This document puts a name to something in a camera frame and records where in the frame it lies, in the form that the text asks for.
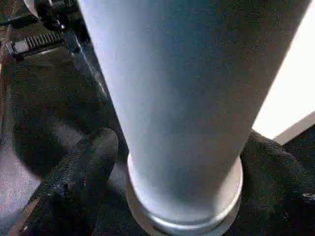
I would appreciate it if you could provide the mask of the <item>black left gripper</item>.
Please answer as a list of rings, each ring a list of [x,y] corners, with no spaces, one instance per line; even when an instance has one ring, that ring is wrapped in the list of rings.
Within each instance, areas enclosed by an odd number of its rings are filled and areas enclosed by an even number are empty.
[[[37,23],[47,31],[6,43],[9,54],[17,61],[61,46],[69,51],[76,69],[86,78],[101,102],[110,95],[94,48],[76,0],[26,0],[29,13],[10,17],[1,26],[24,29]]]

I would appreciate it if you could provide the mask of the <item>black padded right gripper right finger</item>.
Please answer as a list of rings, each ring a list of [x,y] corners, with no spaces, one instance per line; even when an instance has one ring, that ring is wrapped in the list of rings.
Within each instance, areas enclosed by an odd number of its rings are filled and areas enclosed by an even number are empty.
[[[315,180],[282,146],[252,130],[240,155],[244,183],[232,236],[313,236]]]

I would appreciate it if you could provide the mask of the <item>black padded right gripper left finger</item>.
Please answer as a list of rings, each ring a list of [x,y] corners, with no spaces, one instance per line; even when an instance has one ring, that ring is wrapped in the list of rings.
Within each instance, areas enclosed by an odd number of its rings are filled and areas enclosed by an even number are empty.
[[[118,152],[118,137],[100,128],[81,139],[31,195],[16,236],[90,236]]]

